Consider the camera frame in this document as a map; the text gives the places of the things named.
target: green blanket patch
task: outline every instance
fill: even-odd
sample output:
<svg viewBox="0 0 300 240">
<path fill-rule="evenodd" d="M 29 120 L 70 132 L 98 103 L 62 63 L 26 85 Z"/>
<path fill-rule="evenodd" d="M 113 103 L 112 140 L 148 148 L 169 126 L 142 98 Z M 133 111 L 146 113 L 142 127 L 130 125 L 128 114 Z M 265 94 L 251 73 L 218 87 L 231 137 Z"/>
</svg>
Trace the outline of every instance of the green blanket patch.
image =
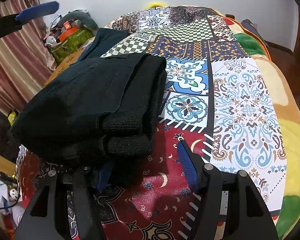
<svg viewBox="0 0 300 240">
<path fill-rule="evenodd" d="M 300 197 L 284 196 L 278 222 L 276 224 L 279 239 L 291 228 L 300 216 Z"/>
<path fill-rule="evenodd" d="M 255 54 L 266 55 L 260 43 L 252 36 L 245 33 L 237 33 L 234 35 L 237 41 L 240 43 L 241 47 L 250 56 Z"/>
</svg>

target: checkered pattern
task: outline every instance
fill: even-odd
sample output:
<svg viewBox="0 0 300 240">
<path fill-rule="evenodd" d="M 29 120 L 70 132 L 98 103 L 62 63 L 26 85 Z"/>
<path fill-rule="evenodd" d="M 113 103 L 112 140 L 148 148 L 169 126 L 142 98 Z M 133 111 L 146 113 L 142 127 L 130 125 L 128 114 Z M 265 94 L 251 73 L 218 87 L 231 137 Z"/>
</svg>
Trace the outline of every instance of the checkered pattern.
<svg viewBox="0 0 300 240">
<path fill-rule="evenodd" d="M 213 38 L 207 19 L 195 20 L 189 24 L 176 25 L 171 28 L 144 30 L 143 32 L 166 36 L 178 42 L 196 42 Z"/>
<path fill-rule="evenodd" d="M 140 41 L 132 41 L 126 40 L 121 41 L 114 47 L 112 47 L 109 51 L 103 54 L 101 57 L 109 57 L 113 55 L 121 55 L 121 54 L 128 54 L 128 53 L 141 53 L 143 52 L 148 46 L 148 43 L 140 42 Z"/>
<path fill-rule="evenodd" d="M 234 34 L 219 15 L 208 15 L 216 41 L 236 41 Z"/>
</svg>

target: baseboard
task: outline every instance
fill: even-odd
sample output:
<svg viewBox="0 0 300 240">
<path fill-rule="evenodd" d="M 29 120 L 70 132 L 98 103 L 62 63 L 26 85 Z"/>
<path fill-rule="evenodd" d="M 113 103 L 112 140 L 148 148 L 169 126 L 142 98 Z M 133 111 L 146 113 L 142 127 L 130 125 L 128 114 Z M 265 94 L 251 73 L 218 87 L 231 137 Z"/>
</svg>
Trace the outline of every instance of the baseboard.
<svg viewBox="0 0 300 240">
<path fill-rule="evenodd" d="M 290 55 L 293 55 L 293 52 L 291 49 L 288 49 L 284 46 L 281 46 L 281 45 L 278 45 L 278 44 L 275 44 L 273 42 L 270 42 L 270 41 L 266 41 L 268 43 L 268 45 L 271 47 L 271 48 L 275 48 L 275 49 L 279 49 L 279 50 L 282 50 L 286 53 L 289 53 Z"/>
</svg>

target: colorful blanket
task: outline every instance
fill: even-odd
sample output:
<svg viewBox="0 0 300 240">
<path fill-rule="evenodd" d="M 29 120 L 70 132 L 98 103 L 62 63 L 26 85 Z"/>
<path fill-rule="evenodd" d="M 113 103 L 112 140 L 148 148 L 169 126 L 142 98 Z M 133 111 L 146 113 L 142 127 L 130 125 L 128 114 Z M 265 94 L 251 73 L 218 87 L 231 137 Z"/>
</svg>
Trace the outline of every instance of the colorful blanket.
<svg viewBox="0 0 300 240">
<path fill-rule="evenodd" d="M 130 13 L 106 27 L 132 35 L 102 57 L 159 55 L 167 59 L 168 74 L 141 183 L 129 189 L 110 185 L 95 199 L 107 238 L 184 237 L 200 197 L 190 191 L 177 156 L 181 138 L 221 171 L 246 170 L 283 238 L 300 217 L 300 113 L 264 44 L 234 20 L 196 6 Z M 26 149 L 18 162 L 25 206 L 49 170 L 63 169 Z M 71 192 L 68 204 L 71 234 L 78 239 Z M 226 210 L 223 192 L 216 239 L 222 238 Z"/>
</svg>

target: pink and beige curtain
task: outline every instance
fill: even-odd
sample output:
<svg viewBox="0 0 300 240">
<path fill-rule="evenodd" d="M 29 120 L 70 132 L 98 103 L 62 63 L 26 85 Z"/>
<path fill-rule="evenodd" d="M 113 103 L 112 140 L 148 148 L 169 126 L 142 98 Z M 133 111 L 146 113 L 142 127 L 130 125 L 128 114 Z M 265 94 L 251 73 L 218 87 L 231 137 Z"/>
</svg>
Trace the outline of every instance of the pink and beige curtain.
<svg viewBox="0 0 300 240">
<path fill-rule="evenodd" d="M 39 4 L 39 0 L 7 0 L 0 2 L 0 17 L 16 14 Z M 22 30 L 0 39 L 0 111 L 21 111 L 38 93 L 56 62 L 45 48 L 42 18 L 30 21 Z"/>
</svg>

